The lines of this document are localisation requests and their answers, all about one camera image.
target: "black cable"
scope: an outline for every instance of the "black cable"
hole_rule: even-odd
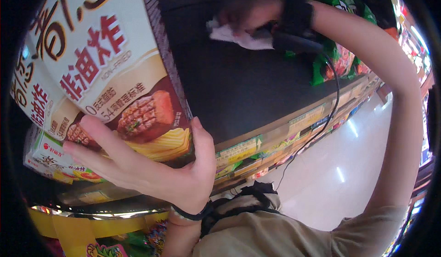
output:
[[[279,185],[277,186],[276,191],[279,189],[280,184],[282,183],[283,177],[285,176],[285,171],[286,171],[286,169],[287,169],[288,166],[291,164],[291,162],[294,161],[294,159],[295,159],[295,157],[297,156],[297,154],[299,153],[299,151],[303,150],[303,148],[305,148],[306,145],[307,145],[308,143],[310,143],[310,142],[311,142],[312,140],[314,140],[317,136],[319,136],[321,133],[323,133],[323,131],[326,129],[326,127],[328,126],[329,122],[331,121],[332,117],[334,116],[335,111],[337,110],[338,102],[339,102],[339,99],[340,99],[340,83],[338,82],[337,72],[335,71],[335,68],[334,68],[334,65],[333,65],[333,63],[332,63],[331,58],[330,58],[327,54],[325,54],[325,53],[322,53],[322,55],[326,58],[326,60],[328,61],[328,65],[330,66],[330,68],[332,69],[332,71],[333,71],[333,73],[334,73],[335,83],[336,83],[336,85],[337,85],[337,100],[335,101],[334,108],[332,109],[331,113],[329,114],[329,118],[328,118],[328,120],[326,121],[326,123],[325,123],[325,125],[323,126],[323,128],[322,128],[318,133],[316,133],[311,139],[309,139],[305,144],[303,144],[303,146],[300,147],[300,149],[298,149],[298,150],[295,152],[295,154],[294,154],[292,160],[291,160],[290,162],[288,162],[288,164],[286,165],[285,169],[283,170],[282,178],[281,178],[280,181],[279,181]]]

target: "white cloth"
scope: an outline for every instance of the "white cloth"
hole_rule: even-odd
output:
[[[219,26],[216,19],[208,21],[206,25],[210,32],[210,39],[236,43],[249,50],[274,49],[273,37],[266,30],[259,30],[254,36],[245,33],[238,37],[233,35],[233,30],[229,24]]]

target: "forearm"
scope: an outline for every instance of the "forearm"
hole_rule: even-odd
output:
[[[358,56],[393,92],[393,111],[384,161],[366,209],[407,205],[422,146],[419,82],[396,41],[366,20],[323,3],[314,7],[312,28]]]
[[[199,241],[201,221],[183,220],[172,211],[168,215],[163,257],[188,257]]]

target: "hand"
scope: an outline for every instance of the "hand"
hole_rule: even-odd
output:
[[[219,24],[230,24],[235,35],[254,33],[256,28],[282,14],[283,0],[235,0],[219,13]]]
[[[63,150],[76,162],[116,186],[168,201],[190,214],[198,214],[207,204],[216,173],[216,157],[213,138],[197,117],[191,120],[196,160],[179,169],[135,152],[98,118],[86,115],[80,125],[113,160],[65,142]]]

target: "black wrist strap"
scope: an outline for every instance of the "black wrist strap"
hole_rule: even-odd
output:
[[[285,0],[281,19],[281,31],[303,36],[311,29],[314,8],[306,0]]]
[[[176,213],[183,216],[185,219],[189,219],[192,221],[200,221],[213,211],[213,207],[211,205],[211,200],[209,202],[207,202],[204,209],[196,215],[189,214],[189,213],[183,211],[182,209],[180,209],[179,207],[177,207],[176,205],[172,205],[172,207]]]

